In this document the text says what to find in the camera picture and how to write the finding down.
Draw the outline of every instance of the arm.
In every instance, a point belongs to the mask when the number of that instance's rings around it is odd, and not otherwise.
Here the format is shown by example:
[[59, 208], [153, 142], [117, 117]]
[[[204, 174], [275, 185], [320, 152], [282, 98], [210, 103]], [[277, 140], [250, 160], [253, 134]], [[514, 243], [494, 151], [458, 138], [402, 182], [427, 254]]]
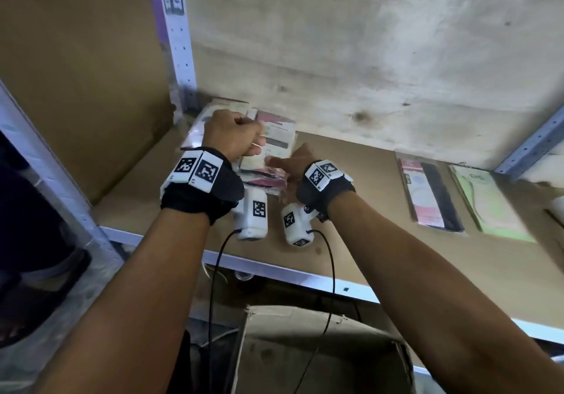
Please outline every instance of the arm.
[[[301, 178], [309, 147], [269, 165]], [[446, 259], [352, 191], [328, 205], [333, 225], [386, 313], [448, 392], [560, 392], [564, 372]]]
[[[205, 126], [204, 146], [234, 161], [260, 153], [251, 143], [264, 145], [261, 131], [240, 114], [217, 111]], [[209, 229], [205, 213], [161, 210], [49, 363], [36, 392], [165, 392]]]

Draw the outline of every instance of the white device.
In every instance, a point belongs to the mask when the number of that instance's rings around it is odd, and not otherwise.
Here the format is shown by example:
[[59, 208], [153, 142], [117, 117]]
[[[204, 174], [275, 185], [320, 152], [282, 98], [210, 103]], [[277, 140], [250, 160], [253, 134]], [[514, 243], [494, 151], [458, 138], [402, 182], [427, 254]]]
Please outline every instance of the white device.
[[245, 188], [245, 197], [233, 210], [235, 229], [239, 240], [254, 241], [264, 238], [268, 233], [268, 214], [266, 192], [258, 188]]
[[284, 224], [284, 235], [291, 246], [304, 247], [314, 241], [314, 233], [311, 230], [310, 220], [317, 216], [317, 210], [307, 211], [301, 204], [288, 204], [282, 209], [282, 222]]

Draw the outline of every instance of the person's right hand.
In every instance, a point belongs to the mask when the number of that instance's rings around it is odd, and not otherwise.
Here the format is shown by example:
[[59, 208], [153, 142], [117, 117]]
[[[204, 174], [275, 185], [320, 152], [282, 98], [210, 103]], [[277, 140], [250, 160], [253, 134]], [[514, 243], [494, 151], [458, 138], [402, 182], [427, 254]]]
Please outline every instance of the person's right hand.
[[282, 169], [286, 171], [286, 173], [289, 174], [288, 182], [292, 182], [301, 180], [303, 172], [306, 171], [306, 167], [318, 160], [319, 158], [315, 158], [310, 146], [307, 143], [304, 143], [294, 151], [290, 158], [267, 156], [264, 159], [264, 163], [273, 169]]

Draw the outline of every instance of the plywood panel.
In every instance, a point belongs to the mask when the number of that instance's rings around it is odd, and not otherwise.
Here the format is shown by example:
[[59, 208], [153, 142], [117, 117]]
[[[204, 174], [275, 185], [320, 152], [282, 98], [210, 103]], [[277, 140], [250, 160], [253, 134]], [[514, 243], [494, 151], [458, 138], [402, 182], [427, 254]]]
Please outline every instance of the plywood panel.
[[301, 131], [492, 169], [564, 102], [564, 0], [187, 6], [199, 88]]
[[[93, 209], [98, 224], [144, 235], [160, 211], [159, 188], [180, 158], [183, 135], [173, 128]], [[520, 181], [501, 183], [502, 190], [539, 243], [510, 240], [479, 232], [444, 164], [442, 178], [466, 229], [465, 234], [424, 227], [411, 220], [402, 177], [393, 152], [299, 134], [320, 158], [330, 158], [355, 181], [358, 194], [374, 209], [427, 243], [454, 264], [511, 317], [564, 329], [564, 232], [543, 214], [560, 190]], [[264, 240], [231, 240], [225, 253], [293, 270], [331, 276], [325, 243], [317, 238], [310, 247], [296, 249], [284, 239], [276, 199], [268, 202], [268, 235]], [[335, 258], [337, 278], [366, 284], [349, 251], [330, 222], [314, 227], [327, 236]], [[233, 218], [219, 219], [206, 248], [218, 251], [233, 229]]]
[[91, 201], [172, 122], [150, 0], [0, 0], [0, 77]]

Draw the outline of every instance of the white marker tag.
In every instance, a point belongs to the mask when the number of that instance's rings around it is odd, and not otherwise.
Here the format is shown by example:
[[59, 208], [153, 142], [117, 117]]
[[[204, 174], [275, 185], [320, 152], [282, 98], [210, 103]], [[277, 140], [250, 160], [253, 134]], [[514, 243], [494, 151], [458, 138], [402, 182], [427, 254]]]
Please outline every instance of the white marker tag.
[[209, 193], [217, 178], [221, 164], [223, 164], [221, 158], [204, 151], [200, 161], [196, 163], [196, 168], [193, 168], [190, 184], [201, 191]]
[[306, 177], [318, 191], [323, 191], [329, 184], [329, 177], [316, 165], [312, 164], [306, 171]]
[[335, 167], [335, 164], [333, 164], [328, 159], [316, 162], [315, 165], [318, 166], [321, 171], [323, 171], [331, 180], [337, 179], [344, 174], [341, 170]]

